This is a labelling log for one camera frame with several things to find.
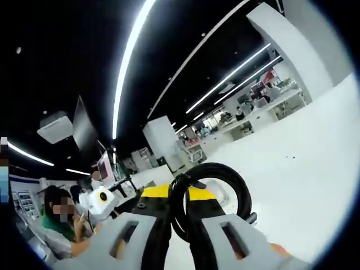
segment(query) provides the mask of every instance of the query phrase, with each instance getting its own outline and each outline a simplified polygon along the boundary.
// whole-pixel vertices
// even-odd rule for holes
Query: white pillar
[[[164,157],[173,172],[183,165],[175,148],[178,136],[167,116],[148,122],[142,131],[156,159]]]
[[[334,86],[315,49],[287,18],[266,3],[260,4],[246,17],[280,53],[303,89],[307,101],[314,100]]]

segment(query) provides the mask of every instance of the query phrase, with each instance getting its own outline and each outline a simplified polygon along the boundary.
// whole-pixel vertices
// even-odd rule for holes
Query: coiled cable
[[[187,222],[183,208],[183,198],[187,189],[196,181],[204,178],[216,178],[228,183],[237,196],[236,214],[246,220],[251,212],[251,196],[243,178],[232,168],[220,163],[203,163],[197,165],[185,174],[178,175],[171,183],[169,190],[172,207],[172,226],[176,234],[188,242]]]

